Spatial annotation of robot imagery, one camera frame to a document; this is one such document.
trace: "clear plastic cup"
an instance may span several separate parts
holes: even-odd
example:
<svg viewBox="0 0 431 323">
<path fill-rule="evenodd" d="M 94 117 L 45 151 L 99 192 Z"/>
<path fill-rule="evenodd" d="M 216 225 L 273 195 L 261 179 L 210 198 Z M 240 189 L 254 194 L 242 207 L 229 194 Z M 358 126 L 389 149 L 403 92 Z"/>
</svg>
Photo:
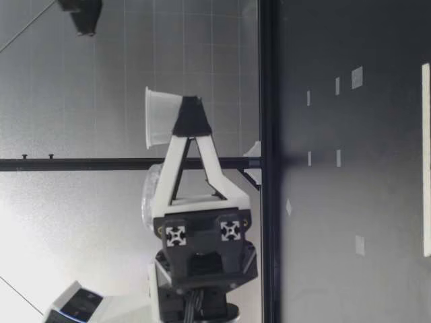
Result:
<svg viewBox="0 0 431 323">
<path fill-rule="evenodd" d="M 147 149 L 169 143 L 182 102 L 182 96 L 145 89 Z"/>
</svg>

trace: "black cable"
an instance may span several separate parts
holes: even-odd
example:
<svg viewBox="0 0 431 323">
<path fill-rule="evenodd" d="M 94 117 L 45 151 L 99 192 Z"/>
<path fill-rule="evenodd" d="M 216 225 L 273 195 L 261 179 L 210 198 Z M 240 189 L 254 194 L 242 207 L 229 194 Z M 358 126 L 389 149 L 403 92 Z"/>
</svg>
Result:
<svg viewBox="0 0 431 323">
<path fill-rule="evenodd" d="M 36 15 L 33 19 L 31 19 L 14 37 L 12 37 L 6 44 L 4 44 L 0 48 L 0 54 L 12 44 L 16 40 L 16 38 L 20 37 L 37 19 L 40 18 L 41 15 L 43 15 L 49 8 L 51 8 L 54 3 L 56 3 L 57 0 L 53 0 L 51 3 L 49 3 L 40 13 Z"/>
<path fill-rule="evenodd" d="M 0 279 L 7 285 L 9 286 L 11 289 L 13 289 L 13 291 L 15 291 L 15 293 L 17 293 L 24 301 L 26 301 L 28 303 L 28 305 L 30 305 L 32 308 L 34 308 L 41 316 L 43 316 L 43 313 L 36 307 L 34 306 L 28 299 L 26 299 L 19 291 L 17 291 L 11 284 L 9 284 L 2 276 L 0 276 Z"/>
<path fill-rule="evenodd" d="M 201 310 L 203 301 L 203 290 L 196 289 L 186 296 L 186 307 L 184 314 L 184 323 L 193 323 L 195 321 L 195 311 Z"/>
</svg>

